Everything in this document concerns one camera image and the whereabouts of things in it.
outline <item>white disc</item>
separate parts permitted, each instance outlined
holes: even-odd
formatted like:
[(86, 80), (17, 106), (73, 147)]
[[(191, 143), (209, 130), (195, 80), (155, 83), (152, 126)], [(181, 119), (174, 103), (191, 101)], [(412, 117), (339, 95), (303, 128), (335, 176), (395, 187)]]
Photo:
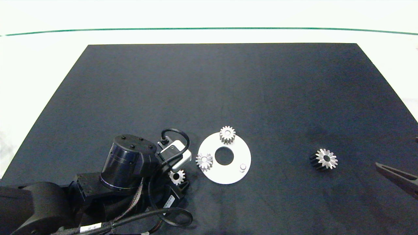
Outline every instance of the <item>white disc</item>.
[[(228, 165), (221, 165), (216, 161), (215, 152), (219, 148), (229, 148), (234, 154), (234, 159)], [(233, 184), (242, 179), (250, 169), (251, 153), (247, 144), (239, 136), (230, 144), (225, 144), (219, 139), (219, 132), (208, 136), (200, 145), (199, 154), (206, 156), (210, 154), (213, 157), (213, 165), (203, 173), (215, 183)]]

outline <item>black cylindrical motor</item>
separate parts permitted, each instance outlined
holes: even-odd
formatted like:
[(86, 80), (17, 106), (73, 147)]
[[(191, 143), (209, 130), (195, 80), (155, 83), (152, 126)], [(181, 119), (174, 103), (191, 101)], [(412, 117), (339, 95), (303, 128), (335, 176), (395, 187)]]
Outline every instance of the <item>black cylindrical motor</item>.
[(116, 136), (100, 174), (100, 181), (112, 190), (136, 189), (141, 178), (150, 176), (158, 165), (156, 151), (157, 147), (143, 138), (134, 135)]

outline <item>spur gear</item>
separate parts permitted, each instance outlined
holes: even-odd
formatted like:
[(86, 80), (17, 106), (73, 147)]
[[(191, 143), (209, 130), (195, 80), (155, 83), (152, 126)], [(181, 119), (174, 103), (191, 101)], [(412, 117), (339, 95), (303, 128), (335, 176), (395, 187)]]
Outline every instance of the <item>spur gear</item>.
[(311, 160), (311, 164), (319, 171), (323, 171), (325, 169), (332, 169), (333, 167), (336, 168), (338, 165), (338, 160), (333, 152), (330, 152), (326, 149), (319, 149), (318, 153), (312, 155), (309, 159)]
[(173, 184), (175, 184), (175, 185), (179, 185), (179, 184), (181, 184), (181, 183), (183, 183), (184, 182), (184, 179), (186, 178), (186, 176), (185, 176), (186, 174), (184, 173), (184, 171), (183, 170), (179, 170), (178, 172), (176, 172), (176, 173), (174, 173), (174, 172), (172, 172), (172, 171), (170, 171), (169, 173), (168, 173), (168, 176), (170, 177), (170, 179), (171, 179), (171, 182), (173, 182)]
[(230, 126), (222, 127), (219, 131), (219, 138), (225, 144), (232, 143), (235, 139), (235, 129)]
[(213, 158), (210, 154), (207, 154), (206, 156), (199, 154), (196, 157), (196, 164), (202, 171), (207, 171), (212, 167)]

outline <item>white label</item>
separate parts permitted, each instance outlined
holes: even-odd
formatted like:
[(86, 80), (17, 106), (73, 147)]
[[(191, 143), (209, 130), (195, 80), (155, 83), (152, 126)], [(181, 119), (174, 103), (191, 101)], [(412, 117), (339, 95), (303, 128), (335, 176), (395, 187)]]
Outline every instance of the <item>white label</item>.
[(87, 232), (87, 231), (90, 231), (90, 230), (93, 230), (93, 229), (100, 228), (101, 226), (102, 226), (102, 223), (82, 226), (82, 227), (80, 227), (80, 232)]
[(163, 208), (169, 208), (171, 207), (171, 205), (173, 204), (174, 200), (176, 198), (173, 195), (170, 195), (170, 197), (168, 198), (166, 204), (163, 206)]

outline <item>cable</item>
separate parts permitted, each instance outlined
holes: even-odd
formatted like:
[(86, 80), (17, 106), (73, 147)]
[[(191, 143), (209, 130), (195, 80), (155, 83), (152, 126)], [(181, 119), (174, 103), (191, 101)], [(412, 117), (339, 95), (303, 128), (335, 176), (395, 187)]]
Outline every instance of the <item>cable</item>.
[(70, 235), (70, 234), (98, 235), (98, 234), (102, 234), (102, 233), (105, 233), (105, 232), (110, 232), (113, 228), (119, 227), (119, 226), (127, 224), (129, 222), (139, 220), (139, 219), (143, 219), (143, 218), (146, 218), (146, 217), (150, 217), (150, 216), (153, 216), (153, 215), (163, 214), (163, 213), (179, 213), (179, 214), (183, 214), (187, 217), (192, 217), (190, 212), (188, 212), (187, 210), (182, 209), (182, 208), (178, 208), (178, 207), (162, 208), (162, 209), (156, 209), (156, 210), (152, 210), (152, 211), (142, 212), (140, 214), (129, 216), (125, 219), (121, 219), (121, 220), (116, 221), (116, 222), (115, 221), (104, 222), (104, 223), (102, 223), (102, 227), (91, 230), (91, 231), (86, 231), (86, 232), (80, 233), (80, 228), (73, 228), (73, 229), (67, 229), (67, 230), (64, 230), (64, 231), (56, 232), (56, 233), (53, 233), (51, 235), (64, 235), (64, 234), (66, 234), (66, 235)]
[(161, 168), (162, 168), (163, 166), (167, 165), (169, 162), (176, 160), (179, 156), (181, 156), (183, 153), (185, 153), (185, 152), (186, 152), (186, 150), (187, 150), (187, 149), (189, 148), (189, 146), (190, 146), (190, 139), (189, 139), (188, 135), (187, 135), (186, 133), (184, 133), (183, 131), (181, 131), (181, 130), (179, 130), (179, 129), (174, 129), (174, 128), (167, 128), (167, 129), (164, 129), (163, 131), (161, 131), (161, 142), (165, 142), (165, 141), (167, 141), (167, 138), (166, 138), (165, 133), (166, 133), (166, 132), (169, 132), (169, 131), (171, 131), (171, 132), (175, 132), (175, 133), (178, 133), (178, 134), (180, 134), (181, 136), (183, 136), (183, 138), (186, 140), (186, 146), (185, 146), (185, 147), (184, 147), (184, 148), (183, 148), (180, 152), (176, 153), (174, 156), (172, 156), (172, 157), (170, 157), (169, 159), (167, 159), (167, 160), (163, 161), (163, 162), (161, 163)]
[(154, 225), (153, 228), (151, 228), (150, 230), (148, 230), (147, 232), (142, 232), (142, 233), (136, 233), (136, 234), (116, 234), (116, 233), (111, 233), (109, 235), (144, 235), (144, 234), (152, 234), (155, 233), (156, 231), (158, 231), (158, 229), (161, 228), (161, 225), (163, 224), (162, 220), (158, 220), (158, 222)]
[[(123, 216), (123, 215), (121, 215), (121, 216), (117, 217), (115, 220), (112, 220), (110, 222), (104, 222), (104, 223), (102, 223), (103, 226), (100, 227), (100, 228), (97, 228), (97, 229), (94, 229), (94, 230), (91, 230), (91, 231), (87, 231), (87, 232), (83, 232), (83, 233), (80, 233), (80, 228), (72, 228), (72, 229), (67, 229), (67, 230), (64, 230), (64, 231), (60, 231), (60, 232), (53, 233), (52, 235), (74, 235), (74, 234), (80, 234), (80, 235), (99, 235), (99, 234), (103, 234), (103, 233), (109, 232), (113, 228), (119, 227), (119, 226), (124, 225), (126, 223), (129, 223), (131, 221), (139, 220), (139, 219), (142, 219), (142, 218), (145, 218), (145, 217), (149, 217), (149, 216), (153, 216), (153, 215), (159, 216), (160, 221), (151, 230), (148, 231), (150, 234), (153, 233), (153, 232), (155, 232), (155, 231), (157, 231), (161, 227), (161, 221), (164, 221), (164, 222), (166, 222), (166, 223), (168, 223), (168, 224), (170, 224), (172, 226), (175, 226), (175, 227), (184, 227), (184, 226), (190, 225), (193, 222), (193, 215), (189, 211), (187, 211), (187, 210), (185, 210), (183, 208), (179, 208), (179, 207), (169, 207), (169, 208), (158, 209), (157, 206), (156, 206), (156, 204), (155, 204), (155, 202), (154, 202), (154, 200), (153, 200), (153, 196), (152, 196), (152, 182), (154, 180), (154, 177), (158, 173), (158, 171), (161, 170), (165, 165), (169, 164), (170, 162), (175, 161), (176, 159), (180, 158), (182, 156), (182, 154), (190, 146), (190, 140), (189, 140), (188, 135), (186, 133), (184, 133), (183, 131), (178, 130), (178, 129), (174, 129), (174, 128), (164, 129), (161, 132), (161, 136), (162, 136), (161, 137), (161, 140), (163, 140), (163, 139), (166, 138), (165, 137), (165, 133), (166, 132), (169, 132), (169, 131), (176, 132), (176, 133), (182, 135), (184, 137), (184, 139), (186, 140), (186, 146), (180, 152), (178, 152), (177, 154), (175, 154), (174, 156), (172, 156), (169, 159), (163, 161), (155, 169), (154, 173), (151, 175), (150, 180), (149, 180), (149, 183), (148, 183), (148, 196), (149, 196), (149, 200), (150, 200), (151, 207), (153, 209), (152, 211), (142, 212), (140, 214), (136, 214), (136, 215), (127, 217), (125, 219), (121, 219), (122, 216)], [(172, 168), (171, 166), (168, 166), (168, 168), (163, 171), (163, 174), (162, 175), (164, 175), (168, 171), (170, 171), (171, 168)], [(173, 221), (165, 218), (162, 215), (163, 213), (179, 213), (179, 214), (183, 214), (186, 217), (188, 217), (189, 220), (186, 221), (186, 222), (182, 222), (182, 223), (173, 222)]]
[[(165, 139), (166, 137), (165, 137), (165, 133), (166, 132), (168, 132), (168, 131), (172, 131), (172, 132), (176, 132), (176, 133), (178, 133), (178, 134), (180, 134), (180, 135), (182, 135), (183, 137), (184, 137), (184, 139), (186, 140), (186, 146), (180, 151), (180, 152), (178, 152), (177, 154), (175, 154), (174, 156), (172, 156), (172, 157), (170, 157), (169, 159), (167, 159), (167, 160), (165, 160), (165, 161), (163, 161), (162, 163), (161, 163), (161, 165), (155, 170), (155, 172), (154, 172), (154, 174), (152, 174), (151, 175), (151, 177), (150, 177), (150, 180), (149, 180), (149, 183), (148, 183), (148, 197), (149, 197), (149, 200), (150, 200), (150, 204), (151, 204), (151, 207), (154, 209), (154, 210), (156, 210), (157, 209), (157, 206), (156, 206), (156, 204), (155, 204), (155, 202), (154, 202), (154, 198), (153, 198), (153, 195), (152, 195), (152, 185), (153, 185), (153, 181), (154, 181), (154, 177), (156, 176), (156, 174), (158, 173), (158, 171), (160, 170), (160, 169), (162, 169), (165, 165), (167, 165), (168, 163), (170, 163), (170, 162), (172, 162), (172, 161), (174, 161), (174, 160), (176, 160), (176, 159), (178, 159), (178, 158), (180, 158), (181, 157), (181, 155), (189, 148), (189, 146), (190, 146), (190, 140), (189, 140), (189, 137), (188, 137), (188, 135), (186, 134), (186, 133), (184, 133), (183, 131), (181, 131), (181, 130), (178, 130), (178, 129), (174, 129), (174, 128), (169, 128), (169, 129), (164, 129), (162, 132), (161, 132), (161, 140), (163, 140), (163, 139)], [(171, 166), (169, 166), (166, 170), (164, 170), (163, 171), (163, 173), (161, 174), (161, 175), (165, 175), (166, 173), (168, 173), (170, 170), (171, 170)], [(161, 215), (161, 214), (157, 214), (158, 215), (158, 217), (162, 220), (162, 221), (164, 221), (164, 222), (166, 222), (166, 223), (168, 223), (169, 225), (172, 225), (172, 226), (175, 226), (175, 227), (184, 227), (184, 226), (188, 226), (188, 225), (190, 225), (192, 222), (193, 222), (193, 216), (190, 214), (190, 216), (188, 216), (189, 217), (189, 220), (188, 221), (186, 221), (186, 222), (183, 222), (183, 223), (178, 223), (178, 222), (174, 222), (174, 221), (171, 221), (171, 220), (169, 220), (169, 219), (167, 219), (164, 215)]]

